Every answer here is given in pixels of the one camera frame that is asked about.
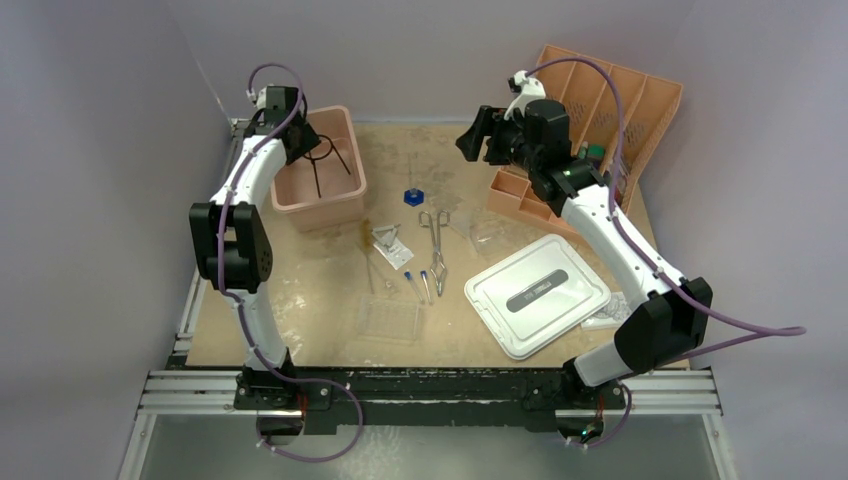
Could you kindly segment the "graduated cylinder blue base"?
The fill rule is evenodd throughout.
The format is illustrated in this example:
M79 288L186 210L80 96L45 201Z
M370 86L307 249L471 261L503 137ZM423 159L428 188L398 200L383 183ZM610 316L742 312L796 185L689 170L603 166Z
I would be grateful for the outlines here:
M417 154L415 152L409 153L407 155L408 188L403 193L403 201L410 207L417 207L424 202L424 193L418 187L414 172L414 166L416 161Z

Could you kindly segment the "brown bristle tube brush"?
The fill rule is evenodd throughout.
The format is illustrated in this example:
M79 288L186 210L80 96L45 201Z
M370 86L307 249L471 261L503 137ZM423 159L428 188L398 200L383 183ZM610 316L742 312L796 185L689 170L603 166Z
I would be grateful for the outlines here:
M371 239L371 223L368 218L364 218L360 223L360 249L365 258L369 290L371 294L374 294L375 288L372 273L372 262L370 258Z

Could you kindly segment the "metal crucible tongs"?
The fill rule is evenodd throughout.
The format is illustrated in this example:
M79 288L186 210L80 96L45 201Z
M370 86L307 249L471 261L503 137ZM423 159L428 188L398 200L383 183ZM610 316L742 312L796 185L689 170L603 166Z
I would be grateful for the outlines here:
M450 212L448 210L439 210L437 212L421 211L418 214L418 225L425 228L430 233L432 244L432 262L430 272L433 275L437 295L441 297L444 291L444 284L448 275L448 269L444 263L442 253L442 235L441 230L447 227L450 223Z

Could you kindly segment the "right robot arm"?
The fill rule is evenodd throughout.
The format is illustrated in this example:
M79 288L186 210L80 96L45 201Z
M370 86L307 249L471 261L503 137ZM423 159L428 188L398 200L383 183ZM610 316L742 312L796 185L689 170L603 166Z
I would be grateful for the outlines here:
M663 260L618 206L591 162L571 153L570 119L554 100L508 112L483 105L456 145L468 162L523 169L533 194L574 228L613 273L632 310L608 343L563 366L561 392L576 407L601 386L642 374L702 345L713 291Z

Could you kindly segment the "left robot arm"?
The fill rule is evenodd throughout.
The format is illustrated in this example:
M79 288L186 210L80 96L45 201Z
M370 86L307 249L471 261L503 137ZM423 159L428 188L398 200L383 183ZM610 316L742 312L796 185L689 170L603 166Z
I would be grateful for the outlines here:
M256 112L233 169L210 200L190 207L189 224L198 272L226 299L244 339L237 399L284 409L297 399L299 381L271 311L274 257L260 210L274 176L317 137L301 112L300 88L267 86L251 97Z

